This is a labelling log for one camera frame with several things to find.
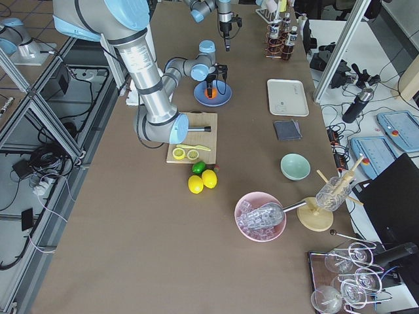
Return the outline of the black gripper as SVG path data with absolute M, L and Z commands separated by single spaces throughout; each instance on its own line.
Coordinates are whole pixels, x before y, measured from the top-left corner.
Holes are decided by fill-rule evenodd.
M 238 29 L 236 30 L 236 32 L 233 35 L 231 35 L 230 32 L 232 31 L 232 25 L 233 24 L 236 24 Z M 225 50 L 227 52 L 230 51 L 231 39 L 233 39 L 233 38 L 235 38 L 235 36 L 237 36 L 239 31 L 241 30 L 241 27 L 242 27 L 242 21 L 241 20 L 231 20 L 229 22 L 219 22 L 219 31 L 221 32 L 221 36 L 224 40 Z
M 213 84 L 214 80 L 217 80 L 219 75 L 222 76 L 223 81 L 227 81 L 228 76 L 228 66 L 223 64 L 215 64 L 212 67 L 213 71 L 210 71 L 208 76 L 206 77 L 206 88 L 205 88 L 205 95 L 206 96 L 213 96 Z

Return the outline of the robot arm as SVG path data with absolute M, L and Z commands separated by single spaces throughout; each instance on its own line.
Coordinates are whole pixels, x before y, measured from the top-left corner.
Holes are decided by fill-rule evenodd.
M 189 130 L 187 115 L 170 96 L 183 77 L 202 82 L 220 68 L 215 44 L 199 44 L 194 59 L 174 58 L 160 73 L 152 37 L 148 36 L 155 4 L 150 1 L 54 1 L 57 31 L 69 37 L 98 42 L 106 39 L 119 51 L 135 84 L 139 108 L 135 123 L 141 140 L 182 143 Z
M 227 79 L 228 66 L 216 62 L 216 48 L 213 41 L 201 41 L 198 49 L 199 53 L 195 59 L 173 57 L 167 62 L 162 83 L 168 96 L 173 94 L 184 77 L 204 82 L 203 94 L 208 99 L 215 99 L 216 96 L 221 95 L 221 92 L 215 91 L 215 81 L 219 75 L 223 76 L 223 80 Z

